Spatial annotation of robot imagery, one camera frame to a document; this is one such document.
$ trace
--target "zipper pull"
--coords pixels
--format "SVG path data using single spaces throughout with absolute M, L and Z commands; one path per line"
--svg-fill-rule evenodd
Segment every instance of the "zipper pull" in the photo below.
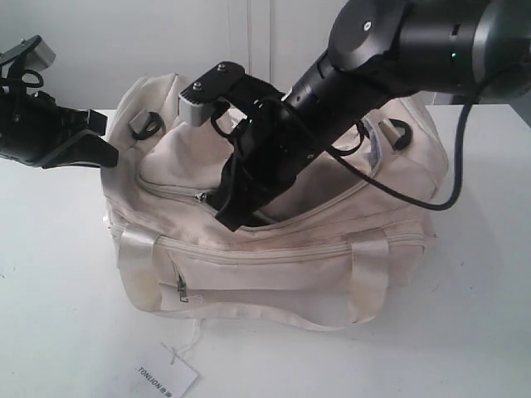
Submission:
M 181 303 L 188 303 L 188 292 L 183 277 L 179 275 L 179 281 L 177 282 L 177 291 L 179 292 L 179 298 Z
M 195 197 L 196 201 L 198 201 L 199 203 L 204 203 L 207 199 L 207 194 L 205 192 L 201 192 L 194 195 L 193 197 Z

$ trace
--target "cream canvas bag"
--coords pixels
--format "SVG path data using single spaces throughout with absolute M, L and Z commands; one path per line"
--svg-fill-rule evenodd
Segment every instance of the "cream canvas bag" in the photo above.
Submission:
M 210 124 L 178 117 L 180 76 L 139 80 L 110 126 L 116 168 L 102 169 L 118 267 L 132 304 L 173 318 L 247 318 L 331 330 L 374 318 L 389 286 L 407 284 L 433 238 L 429 214 L 369 186 L 329 155 L 305 169 L 261 210 L 269 223 L 230 232 L 202 194 L 215 188 L 231 145 Z M 163 129 L 135 140 L 129 122 L 143 109 Z M 226 114 L 220 125 L 230 131 Z M 412 142 L 386 137 L 399 119 Z M 395 99 L 363 121 L 370 133 L 346 158 L 378 181 L 430 201 L 448 162 L 435 125 L 415 99 Z M 347 148 L 356 128 L 336 144 Z

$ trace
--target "white duffel bag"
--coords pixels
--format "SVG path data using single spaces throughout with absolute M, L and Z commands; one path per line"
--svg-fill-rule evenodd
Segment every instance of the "white duffel bag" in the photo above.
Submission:
M 102 169 L 101 179 L 131 303 L 165 317 L 266 319 L 312 330 L 374 318 L 387 289 L 409 282 L 433 239 L 427 211 L 324 154 L 261 209 L 265 226 L 230 232 L 200 199 L 219 184 L 232 146 L 210 124 L 193 128 L 179 119 L 178 94 L 187 85 L 177 75 L 139 80 L 110 125 L 119 164 Z M 163 128 L 136 140 L 129 123 L 143 110 L 158 113 Z M 219 123 L 229 132 L 235 118 L 226 114 Z M 402 151 L 386 139 L 395 129 L 389 119 L 413 131 Z M 395 99 L 363 122 L 370 139 L 345 159 L 430 201 L 448 162 L 423 105 Z M 335 147 L 358 140 L 353 128 Z

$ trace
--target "bag handle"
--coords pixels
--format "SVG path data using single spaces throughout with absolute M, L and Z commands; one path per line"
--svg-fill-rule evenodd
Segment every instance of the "bag handle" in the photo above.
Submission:
M 121 236 L 118 269 L 125 292 L 138 309 L 166 318 L 249 318 L 286 323 L 299 328 L 330 331 L 352 323 L 370 321 L 383 305 L 388 286 L 389 245 L 381 230 L 348 236 L 353 268 L 349 287 L 349 318 L 340 325 L 311 322 L 283 308 L 248 303 L 184 304 L 185 308 L 162 309 L 163 291 L 153 266 L 153 248 L 159 233 L 130 225 Z

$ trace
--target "white table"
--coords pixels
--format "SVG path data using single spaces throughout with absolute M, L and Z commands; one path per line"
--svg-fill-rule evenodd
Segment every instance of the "white table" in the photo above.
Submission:
M 450 148 L 459 108 L 430 111 Z M 436 248 L 375 321 L 332 333 L 206 321 L 187 397 L 529 396 L 531 131 L 482 105 L 467 137 L 463 196 L 433 215 Z M 151 344 L 188 342 L 192 321 L 125 297 L 97 171 L 2 161 L 0 176 L 0 396 L 97 396 Z

